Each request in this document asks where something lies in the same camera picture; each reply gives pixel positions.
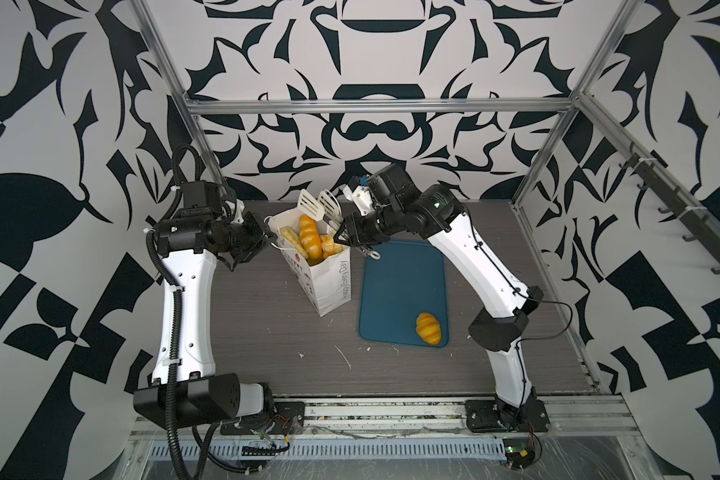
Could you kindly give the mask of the small striped bread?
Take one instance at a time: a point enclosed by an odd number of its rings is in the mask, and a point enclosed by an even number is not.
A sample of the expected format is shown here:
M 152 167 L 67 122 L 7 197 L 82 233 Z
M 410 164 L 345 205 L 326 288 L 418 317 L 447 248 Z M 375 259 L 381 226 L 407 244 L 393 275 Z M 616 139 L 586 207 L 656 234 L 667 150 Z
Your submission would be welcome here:
M 302 245 L 299 235 L 290 226 L 285 226 L 279 229 L 280 235 L 291 245 L 294 249 L 305 259 L 309 259 L 309 253 Z

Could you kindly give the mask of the round flaky pastry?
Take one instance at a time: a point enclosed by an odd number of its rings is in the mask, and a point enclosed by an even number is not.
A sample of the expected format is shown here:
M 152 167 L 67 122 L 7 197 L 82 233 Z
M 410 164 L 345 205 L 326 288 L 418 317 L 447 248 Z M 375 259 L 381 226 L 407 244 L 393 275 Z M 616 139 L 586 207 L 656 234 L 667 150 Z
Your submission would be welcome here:
M 320 240 L 324 258 L 340 254 L 344 250 L 344 247 L 341 244 L 334 242 L 334 237 L 332 235 L 321 235 Z

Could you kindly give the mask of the metal tongs white tips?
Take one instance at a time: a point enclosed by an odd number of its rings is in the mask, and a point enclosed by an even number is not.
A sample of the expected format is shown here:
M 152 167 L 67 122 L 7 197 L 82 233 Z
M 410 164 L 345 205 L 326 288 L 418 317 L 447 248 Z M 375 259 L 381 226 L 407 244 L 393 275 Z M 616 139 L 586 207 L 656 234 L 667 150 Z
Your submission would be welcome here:
M 322 220 L 334 230 L 339 229 L 342 220 L 341 207 L 327 190 L 315 198 L 306 189 L 302 189 L 299 192 L 297 208 L 313 220 Z

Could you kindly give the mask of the croissant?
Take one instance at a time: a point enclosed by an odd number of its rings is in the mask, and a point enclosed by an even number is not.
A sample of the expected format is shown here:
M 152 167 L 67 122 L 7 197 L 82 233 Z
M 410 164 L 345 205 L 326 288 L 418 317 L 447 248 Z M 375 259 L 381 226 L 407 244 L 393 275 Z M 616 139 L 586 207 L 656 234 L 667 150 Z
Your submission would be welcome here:
M 322 240 L 314 219 L 308 215 L 302 215 L 299 220 L 299 241 L 308 260 L 317 264 L 324 259 Z

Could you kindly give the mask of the white paper bag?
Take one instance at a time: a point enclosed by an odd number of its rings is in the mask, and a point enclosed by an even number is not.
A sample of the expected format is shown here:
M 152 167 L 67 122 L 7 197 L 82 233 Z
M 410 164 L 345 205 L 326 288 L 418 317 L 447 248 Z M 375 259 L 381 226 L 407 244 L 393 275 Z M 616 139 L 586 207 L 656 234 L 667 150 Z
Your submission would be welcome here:
M 297 280 L 320 316 L 335 310 L 351 299 L 351 267 L 349 248 L 337 255 L 312 264 L 302 257 L 279 233 L 290 226 L 299 235 L 299 220 L 303 214 L 298 208 L 286 210 L 265 220 L 278 235 L 277 248 L 287 260 Z M 335 230 L 324 221 L 315 221 L 321 235 L 334 235 Z

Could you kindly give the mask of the striped bun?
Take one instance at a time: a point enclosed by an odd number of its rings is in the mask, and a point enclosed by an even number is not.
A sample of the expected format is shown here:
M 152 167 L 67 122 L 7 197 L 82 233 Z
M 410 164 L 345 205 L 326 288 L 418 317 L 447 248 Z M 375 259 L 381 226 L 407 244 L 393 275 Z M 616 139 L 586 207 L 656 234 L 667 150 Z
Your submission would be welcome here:
M 439 321 L 431 313 L 422 312 L 416 319 L 416 333 L 426 344 L 437 346 L 442 341 Z

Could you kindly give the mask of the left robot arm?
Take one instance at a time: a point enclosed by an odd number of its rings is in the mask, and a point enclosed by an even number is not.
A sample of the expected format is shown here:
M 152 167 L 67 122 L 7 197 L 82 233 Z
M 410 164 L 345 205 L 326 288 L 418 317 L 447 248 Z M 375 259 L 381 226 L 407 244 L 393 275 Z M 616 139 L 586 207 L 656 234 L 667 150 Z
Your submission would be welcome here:
M 263 427 L 275 414 L 269 386 L 219 374 L 211 349 L 211 290 L 218 263 L 249 262 L 274 237 L 250 211 L 227 221 L 181 210 L 150 230 L 148 253 L 164 279 L 160 350 L 148 385 L 135 391 L 135 411 L 177 428 L 238 421 Z

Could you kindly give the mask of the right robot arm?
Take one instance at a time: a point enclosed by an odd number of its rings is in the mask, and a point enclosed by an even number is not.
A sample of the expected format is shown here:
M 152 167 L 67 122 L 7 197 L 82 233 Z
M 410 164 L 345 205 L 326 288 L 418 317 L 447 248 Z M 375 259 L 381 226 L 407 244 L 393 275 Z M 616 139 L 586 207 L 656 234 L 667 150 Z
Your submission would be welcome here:
M 521 417 L 533 394 L 522 333 L 543 298 L 541 290 L 510 272 L 478 234 L 468 208 L 445 187 L 420 191 L 413 184 L 388 188 L 351 181 L 342 194 L 358 209 L 342 220 L 342 243 L 369 249 L 405 231 L 437 248 L 467 280 L 482 302 L 469 335 L 489 357 L 497 408 Z

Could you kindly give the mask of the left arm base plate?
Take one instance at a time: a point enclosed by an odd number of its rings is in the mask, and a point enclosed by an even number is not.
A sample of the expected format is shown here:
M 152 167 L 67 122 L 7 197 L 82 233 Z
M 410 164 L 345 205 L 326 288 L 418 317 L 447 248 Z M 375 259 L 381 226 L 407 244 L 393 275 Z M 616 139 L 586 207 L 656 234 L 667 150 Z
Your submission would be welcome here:
M 303 427 L 305 403 L 302 401 L 276 400 L 256 415 L 227 421 L 220 427 L 222 435 L 288 435 Z

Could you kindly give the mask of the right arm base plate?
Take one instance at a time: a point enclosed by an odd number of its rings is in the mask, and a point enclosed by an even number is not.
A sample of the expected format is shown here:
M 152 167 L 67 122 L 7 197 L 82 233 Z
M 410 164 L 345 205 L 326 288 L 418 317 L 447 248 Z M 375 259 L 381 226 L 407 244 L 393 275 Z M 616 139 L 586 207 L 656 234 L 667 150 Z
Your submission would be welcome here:
M 467 400 L 464 407 L 466 426 L 473 433 L 548 431 L 546 406 L 535 397 L 519 408 L 499 399 Z

